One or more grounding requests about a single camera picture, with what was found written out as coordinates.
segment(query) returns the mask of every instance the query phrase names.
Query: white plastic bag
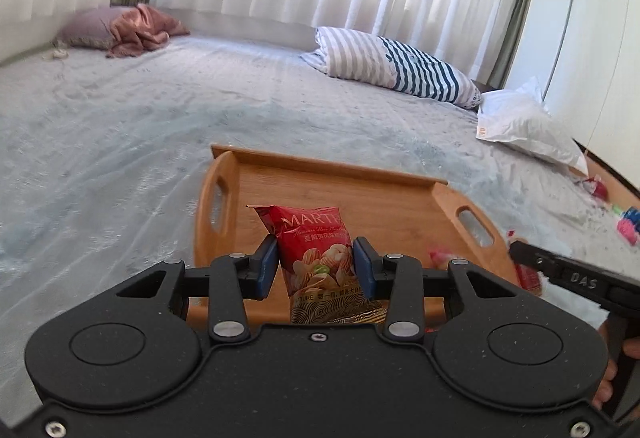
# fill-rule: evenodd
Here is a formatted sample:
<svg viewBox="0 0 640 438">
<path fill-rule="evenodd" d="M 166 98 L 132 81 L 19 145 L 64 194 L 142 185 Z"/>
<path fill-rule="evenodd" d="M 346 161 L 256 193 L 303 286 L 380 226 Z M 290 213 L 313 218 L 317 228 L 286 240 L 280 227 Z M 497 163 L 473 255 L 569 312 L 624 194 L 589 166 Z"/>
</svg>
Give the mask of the white plastic bag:
<svg viewBox="0 0 640 438">
<path fill-rule="evenodd" d="M 534 157 L 588 175 L 587 161 L 580 148 L 547 113 L 535 77 L 516 90 L 482 94 L 476 138 L 502 142 Z"/>
</svg>

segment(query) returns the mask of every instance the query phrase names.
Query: triangular cutout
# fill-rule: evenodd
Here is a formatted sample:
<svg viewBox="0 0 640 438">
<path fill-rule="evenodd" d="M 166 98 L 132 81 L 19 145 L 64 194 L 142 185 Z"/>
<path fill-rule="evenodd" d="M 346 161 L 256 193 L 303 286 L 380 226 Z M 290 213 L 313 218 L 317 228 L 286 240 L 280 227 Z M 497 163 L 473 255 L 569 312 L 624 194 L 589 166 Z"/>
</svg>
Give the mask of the triangular cutout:
<svg viewBox="0 0 640 438">
<path fill-rule="evenodd" d="M 137 280 L 133 285 L 123 288 L 118 297 L 155 297 L 164 281 L 166 271 L 155 271 Z"/>
<path fill-rule="evenodd" d="M 497 285 L 491 279 L 484 277 L 478 272 L 467 272 L 466 277 L 469 278 L 471 286 L 474 287 L 476 295 L 483 299 L 493 299 L 496 297 L 516 297 L 516 294 L 510 292 L 505 287 Z"/>
</svg>

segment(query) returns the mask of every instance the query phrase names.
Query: bed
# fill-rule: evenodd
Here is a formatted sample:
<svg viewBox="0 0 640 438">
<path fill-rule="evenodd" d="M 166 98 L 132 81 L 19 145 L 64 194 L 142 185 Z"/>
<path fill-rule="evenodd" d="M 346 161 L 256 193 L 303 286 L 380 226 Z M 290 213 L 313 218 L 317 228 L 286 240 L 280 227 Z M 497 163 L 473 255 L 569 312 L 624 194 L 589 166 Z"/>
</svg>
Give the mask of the bed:
<svg viewBox="0 0 640 438">
<path fill-rule="evenodd" d="M 9 424 L 39 403 L 22 362 L 39 325 L 163 258 L 193 262 L 211 142 L 442 177 L 504 234 L 640 267 L 613 215 L 552 166 L 477 141 L 472 111 L 328 78 L 292 49 L 192 36 L 137 59 L 34 55 L 0 68 L 0 105 Z M 549 285 L 545 297 L 593 325 L 606 315 Z"/>
</svg>

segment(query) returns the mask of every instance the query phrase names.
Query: hand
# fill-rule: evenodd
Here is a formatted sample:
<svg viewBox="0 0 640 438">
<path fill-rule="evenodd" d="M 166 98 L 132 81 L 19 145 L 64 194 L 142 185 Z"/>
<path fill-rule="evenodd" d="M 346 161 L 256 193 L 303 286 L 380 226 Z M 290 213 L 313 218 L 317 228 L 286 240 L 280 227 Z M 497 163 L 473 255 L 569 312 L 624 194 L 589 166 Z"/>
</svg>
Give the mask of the hand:
<svg viewBox="0 0 640 438">
<path fill-rule="evenodd" d="M 600 327 L 598 332 L 600 332 L 600 335 L 602 335 L 605 342 L 607 342 L 606 323 Z M 627 339 L 623 342 L 622 351 L 625 355 L 628 355 L 631 358 L 640 359 L 640 337 Z M 615 378 L 616 373 L 618 373 L 618 367 L 613 360 L 609 359 L 609 364 L 607 365 L 607 370 L 604 373 L 604 378 L 598 386 L 598 391 L 596 391 L 596 395 L 593 398 L 593 405 L 598 409 L 602 409 L 602 404 L 609 402 L 609 399 L 612 397 L 613 387 L 611 386 L 611 381 Z"/>
</svg>

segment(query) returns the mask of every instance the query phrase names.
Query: wooden tray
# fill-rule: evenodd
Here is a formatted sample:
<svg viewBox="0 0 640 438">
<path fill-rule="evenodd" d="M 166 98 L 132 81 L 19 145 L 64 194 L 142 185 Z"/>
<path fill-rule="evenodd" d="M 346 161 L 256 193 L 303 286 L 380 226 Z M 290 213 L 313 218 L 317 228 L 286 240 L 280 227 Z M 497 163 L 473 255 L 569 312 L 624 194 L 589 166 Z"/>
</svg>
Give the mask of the wooden tray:
<svg viewBox="0 0 640 438">
<path fill-rule="evenodd" d="M 502 237 L 491 221 L 445 180 L 370 169 L 343 163 L 287 157 L 248 149 L 212 145 L 215 160 L 207 171 L 195 216 L 194 264 L 208 267 L 218 256 L 251 254 L 267 234 L 260 218 L 246 205 L 313 208 L 337 206 L 351 238 L 366 237 L 381 254 L 402 253 L 432 267 L 429 250 L 448 249 L 518 284 Z M 212 225 L 216 189 L 222 208 Z M 459 219 L 470 211 L 493 238 L 482 247 Z M 435 319 L 442 300 L 428 299 Z M 278 270 L 263 301 L 244 302 L 252 326 L 289 322 L 289 297 Z M 188 322 L 204 327 L 206 304 L 190 307 Z"/>
</svg>

